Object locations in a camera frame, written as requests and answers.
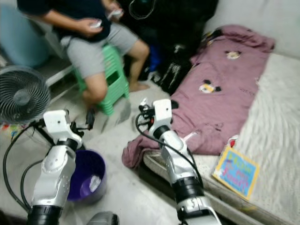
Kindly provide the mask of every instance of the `black shirt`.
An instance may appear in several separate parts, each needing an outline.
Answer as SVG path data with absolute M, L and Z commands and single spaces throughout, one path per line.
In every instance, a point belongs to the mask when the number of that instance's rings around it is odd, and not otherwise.
M 102 20 L 103 30 L 92 38 L 86 38 L 71 30 L 54 27 L 60 38 L 73 36 L 90 42 L 97 42 L 106 38 L 110 32 L 111 22 L 105 16 L 105 8 L 101 0 L 17 0 L 17 3 L 18 8 L 29 15 L 45 15 L 54 9 L 73 19 L 95 18 Z

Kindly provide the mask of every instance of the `gray shorts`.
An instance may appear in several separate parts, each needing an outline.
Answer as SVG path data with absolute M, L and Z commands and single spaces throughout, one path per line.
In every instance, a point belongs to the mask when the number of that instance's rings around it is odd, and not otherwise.
M 108 37 L 100 42 L 90 43 L 80 38 L 64 37 L 61 44 L 66 48 L 72 65 L 79 69 L 83 79 L 104 72 L 102 46 L 106 43 L 118 48 L 121 55 L 128 53 L 138 37 L 128 28 L 112 23 Z

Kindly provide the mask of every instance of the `floor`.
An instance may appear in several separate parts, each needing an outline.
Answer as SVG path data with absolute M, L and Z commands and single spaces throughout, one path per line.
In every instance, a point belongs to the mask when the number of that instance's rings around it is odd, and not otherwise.
M 114 106 L 111 117 L 99 112 L 94 129 L 86 132 L 83 140 L 106 159 L 108 171 L 108 191 L 103 199 L 94 205 L 70 203 L 61 216 L 61 225 L 86 225 L 89 219 L 100 211 L 111 210 L 119 215 L 121 225 L 174 225 L 178 224 L 174 201 L 139 179 L 137 174 L 125 168 L 121 162 L 123 147 L 135 138 L 133 118 L 138 114 L 138 105 L 147 98 L 149 103 L 167 98 L 159 87 L 148 82 L 149 90 L 131 93 L 130 99 L 121 99 Z M 78 90 L 73 88 L 66 95 L 52 103 L 49 110 L 68 109 L 70 118 L 78 124 L 85 123 L 85 110 Z M 10 143 L 9 129 L 0 131 L 0 160 Z M 49 144 L 38 133 L 30 130 L 12 148 L 8 157 L 7 172 L 9 182 L 19 195 L 20 179 L 23 170 L 32 162 L 44 157 Z M 25 180 L 25 193 L 28 199 L 36 178 L 40 173 L 38 166 L 33 167 Z M 23 209 L 8 194 L 3 182 L 0 183 L 1 209 L 10 214 L 25 217 Z

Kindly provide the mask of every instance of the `mattress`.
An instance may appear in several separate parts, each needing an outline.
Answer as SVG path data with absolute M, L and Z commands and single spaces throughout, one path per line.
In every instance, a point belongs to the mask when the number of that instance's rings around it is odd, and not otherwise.
M 300 60 L 271 54 L 258 85 L 259 91 L 237 142 L 238 151 L 260 167 L 250 200 L 245 201 L 212 178 L 218 157 L 195 155 L 195 160 L 204 188 L 211 195 L 262 224 L 298 225 Z M 159 153 L 148 152 L 143 160 L 153 172 L 168 180 Z M 223 214 L 229 218 L 236 216 L 230 210 Z M 246 224 L 242 219 L 233 221 Z

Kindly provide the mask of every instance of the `bare foot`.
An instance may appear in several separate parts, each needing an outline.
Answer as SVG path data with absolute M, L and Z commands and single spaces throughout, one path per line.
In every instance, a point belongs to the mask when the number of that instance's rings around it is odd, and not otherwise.
M 150 88 L 146 84 L 141 84 L 141 83 L 134 83 L 129 85 L 129 92 L 135 92 L 135 91 L 140 91 L 140 90 L 146 90 Z

